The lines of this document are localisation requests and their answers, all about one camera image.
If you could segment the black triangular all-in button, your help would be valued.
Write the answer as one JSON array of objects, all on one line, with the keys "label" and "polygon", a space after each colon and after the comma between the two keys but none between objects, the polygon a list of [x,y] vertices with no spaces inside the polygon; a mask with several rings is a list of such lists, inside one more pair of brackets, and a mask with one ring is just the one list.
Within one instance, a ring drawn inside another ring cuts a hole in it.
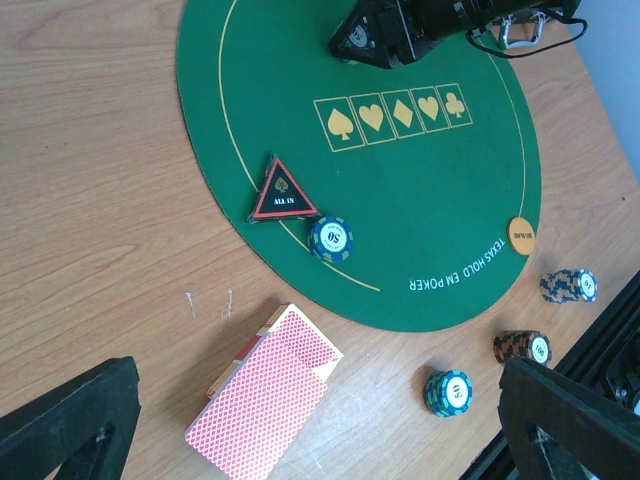
[{"label": "black triangular all-in button", "polygon": [[272,155],[248,224],[318,217],[320,212],[277,155]]}]

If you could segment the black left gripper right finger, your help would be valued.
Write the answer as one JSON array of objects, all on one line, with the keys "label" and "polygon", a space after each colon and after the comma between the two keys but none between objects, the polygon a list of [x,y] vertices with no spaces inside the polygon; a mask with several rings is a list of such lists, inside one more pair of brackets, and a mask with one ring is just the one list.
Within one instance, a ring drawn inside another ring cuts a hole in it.
[{"label": "black left gripper right finger", "polygon": [[639,477],[639,417],[529,359],[508,361],[498,413],[521,479]]}]

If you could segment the red playing card deck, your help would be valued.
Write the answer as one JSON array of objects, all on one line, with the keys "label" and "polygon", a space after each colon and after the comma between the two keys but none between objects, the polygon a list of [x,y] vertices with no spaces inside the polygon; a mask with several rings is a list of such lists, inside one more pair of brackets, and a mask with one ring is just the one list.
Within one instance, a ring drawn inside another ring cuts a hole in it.
[{"label": "red playing card deck", "polygon": [[342,358],[296,305],[279,306],[208,389],[186,443],[230,479],[266,479]]}]

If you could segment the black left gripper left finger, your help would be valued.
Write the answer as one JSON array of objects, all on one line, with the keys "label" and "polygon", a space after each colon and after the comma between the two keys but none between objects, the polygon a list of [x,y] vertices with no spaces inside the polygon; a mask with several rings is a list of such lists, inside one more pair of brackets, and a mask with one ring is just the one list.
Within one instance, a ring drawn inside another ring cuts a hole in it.
[{"label": "black left gripper left finger", "polygon": [[133,357],[111,358],[1,418],[3,479],[119,479],[141,405]]}]

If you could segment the blue 50 chips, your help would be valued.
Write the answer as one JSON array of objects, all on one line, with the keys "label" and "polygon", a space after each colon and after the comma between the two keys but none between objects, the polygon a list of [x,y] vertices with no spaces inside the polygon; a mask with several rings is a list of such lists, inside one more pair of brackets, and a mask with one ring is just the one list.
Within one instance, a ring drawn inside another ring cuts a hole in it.
[{"label": "blue 50 chips", "polygon": [[353,230],[344,219],[327,215],[312,225],[307,242],[315,258],[328,263],[340,263],[353,251]]}]

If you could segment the blue orange 10 chip stack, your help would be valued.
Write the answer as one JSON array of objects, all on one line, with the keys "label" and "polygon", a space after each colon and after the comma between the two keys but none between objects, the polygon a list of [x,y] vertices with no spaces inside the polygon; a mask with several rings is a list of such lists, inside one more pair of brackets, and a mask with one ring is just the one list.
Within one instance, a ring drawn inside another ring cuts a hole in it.
[{"label": "blue orange 10 chip stack", "polygon": [[598,284],[589,269],[562,269],[543,275],[540,291],[544,300],[555,304],[594,302]]}]

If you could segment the blue 50 chip stack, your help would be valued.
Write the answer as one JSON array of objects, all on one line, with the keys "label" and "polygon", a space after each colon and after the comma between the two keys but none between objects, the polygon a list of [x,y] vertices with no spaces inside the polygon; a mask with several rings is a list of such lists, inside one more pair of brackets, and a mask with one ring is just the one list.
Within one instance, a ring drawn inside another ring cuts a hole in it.
[{"label": "blue 50 chip stack", "polygon": [[424,389],[429,410],[442,418],[466,413],[473,398],[470,378],[460,370],[437,371],[430,375]]}]

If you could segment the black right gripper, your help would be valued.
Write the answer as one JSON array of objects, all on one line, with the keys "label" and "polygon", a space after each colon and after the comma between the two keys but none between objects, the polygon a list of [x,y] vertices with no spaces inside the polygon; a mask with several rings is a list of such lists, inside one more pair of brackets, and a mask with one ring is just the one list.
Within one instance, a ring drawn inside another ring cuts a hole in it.
[{"label": "black right gripper", "polygon": [[328,48],[347,63],[393,69],[421,60],[479,19],[479,1],[357,1]]}]

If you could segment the brown 100 chip stack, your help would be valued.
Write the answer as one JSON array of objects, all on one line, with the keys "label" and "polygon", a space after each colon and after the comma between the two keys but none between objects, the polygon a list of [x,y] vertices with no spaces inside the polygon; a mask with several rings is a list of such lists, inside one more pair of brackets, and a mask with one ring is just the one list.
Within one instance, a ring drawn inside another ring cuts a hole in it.
[{"label": "brown 100 chip stack", "polygon": [[508,330],[498,333],[493,340],[493,352],[501,365],[514,358],[528,358],[547,366],[552,359],[549,338],[536,330]]}]

